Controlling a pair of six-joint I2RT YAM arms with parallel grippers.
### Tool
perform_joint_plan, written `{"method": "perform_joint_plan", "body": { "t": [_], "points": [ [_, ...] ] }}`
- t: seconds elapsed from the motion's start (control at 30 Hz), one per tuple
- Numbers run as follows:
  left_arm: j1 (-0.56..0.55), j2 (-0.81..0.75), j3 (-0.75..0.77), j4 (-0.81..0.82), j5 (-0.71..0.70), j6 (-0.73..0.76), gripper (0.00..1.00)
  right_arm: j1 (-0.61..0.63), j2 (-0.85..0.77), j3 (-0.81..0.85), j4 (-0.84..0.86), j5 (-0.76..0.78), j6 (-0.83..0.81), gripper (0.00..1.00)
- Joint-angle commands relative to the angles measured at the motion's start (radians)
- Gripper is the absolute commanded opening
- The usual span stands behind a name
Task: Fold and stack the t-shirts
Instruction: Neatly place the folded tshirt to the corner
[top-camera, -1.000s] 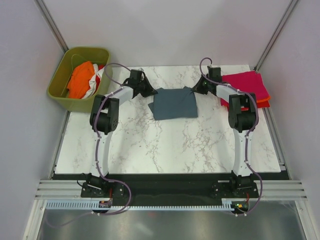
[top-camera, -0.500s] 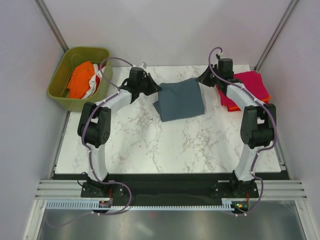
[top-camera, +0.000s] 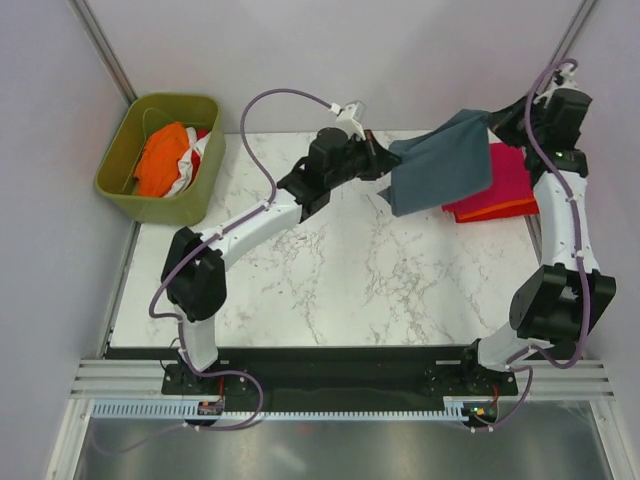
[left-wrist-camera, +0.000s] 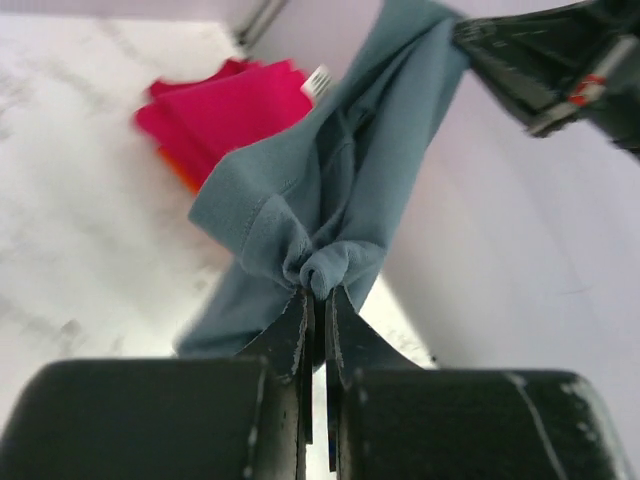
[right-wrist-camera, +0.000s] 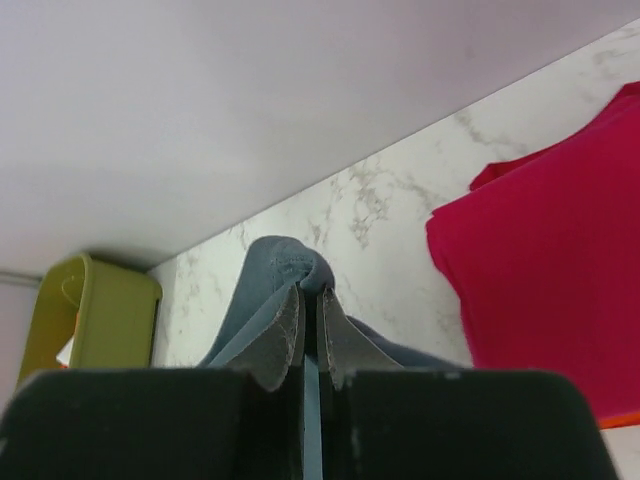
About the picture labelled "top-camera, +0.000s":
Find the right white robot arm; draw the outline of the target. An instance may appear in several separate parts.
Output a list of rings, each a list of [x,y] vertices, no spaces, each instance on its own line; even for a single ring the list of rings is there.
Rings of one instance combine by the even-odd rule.
[[[589,239],[585,196],[588,165],[577,149],[591,97],[575,86],[530,93],[490,116],[491,131],[525,154],[524,166],[538,205],[539,267],[515,292],[509,320],[476,341],[477,359],[458,368],[467,392],[483,392],[494,371],[540,354],[557,368],[582,357],[593,327],[616,294],[616,281],[602,274]]]

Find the blue-grey t-shirt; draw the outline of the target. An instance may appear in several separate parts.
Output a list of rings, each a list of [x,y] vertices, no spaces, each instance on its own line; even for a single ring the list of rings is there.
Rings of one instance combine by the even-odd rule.
[[[489,117],[484,110],[463,109],[433,131],[389,145],[401,164],[379,195],[394,216],[454,203],[491,186]]]

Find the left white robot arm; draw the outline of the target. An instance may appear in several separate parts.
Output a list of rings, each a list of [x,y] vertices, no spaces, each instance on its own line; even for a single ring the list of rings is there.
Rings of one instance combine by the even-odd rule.
[[[230,268],[274,235],[319,212],[334,189],[354,179],[376,181],[400,164],[400,157],[371,131],[358,136],[324,128],[266,201],[215,229],[197,233],[184,227],[174,235],[161,287],[175,307],[180,355],[187,364],[184,379],[190,387],[208,393],[218,385],[215,316],[227,300]]]

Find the magenta t-shirt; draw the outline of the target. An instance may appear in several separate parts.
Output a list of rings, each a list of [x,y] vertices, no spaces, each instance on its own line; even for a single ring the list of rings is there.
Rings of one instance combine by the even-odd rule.
[[[456,223],[536,215],[538,204],[524,167],[523,153],[504,143],[489,148],[493,180],[491,186],[461,201],[441,207]]]

